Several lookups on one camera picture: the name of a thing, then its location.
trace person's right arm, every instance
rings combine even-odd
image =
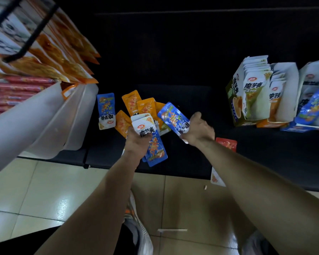
[[[241,210],[280,255],[319,254],[319,199],[216,143],[214,129],[197,112],[181,138],[209,160]]]

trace hand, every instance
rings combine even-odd
[[[201,113],[196,112],[190,118],[190,126],[188,133],[180,136],[192,146],[197,146],[202,140],[215,140],[214,128],[209,126],[205,120],[201,119]]]
[[[130,154],[138,161],[141,160],[148,150],[149,141],[151,141],[151,139],[151,133],[148,133],[144,137],[141,137],[135,132],[134,128],[130,126],[128,128],[128,138],[125,142],[124,154]]]

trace blue snack packet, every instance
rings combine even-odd
[[[319,116],[319,89],[310,98],[310,101],[305,104],[297,117],[294,119],[296,123],[310,125]]]
[[[170,102],[166,103],[166,105],[158,112],[157,116],[178,136],[189,131],[189,120]]]
[[[152,167],[168,158],[151,115],[133,121],[132,126],[141,137],[145,136],[147,133],[152,134],[152,140],[149,142],[148,151],[145,154],[145,159],[148,162],[149,167]]]
[[[116,126],[115,94],[97,95],[99,129],[109,129]]]

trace person's left arm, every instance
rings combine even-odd
[[[130,197],[132,179],[151,138],[151,134],[141,138],[130,127],[124,154],[94,192],[35,254],[112,255]]]

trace forearm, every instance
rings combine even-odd
[[[197,147],[242,211],[280,254],[319,249],[319,200],[268,168],[212,140]]]
[[[36,254],[113,254],[138,164],[124,154]]]

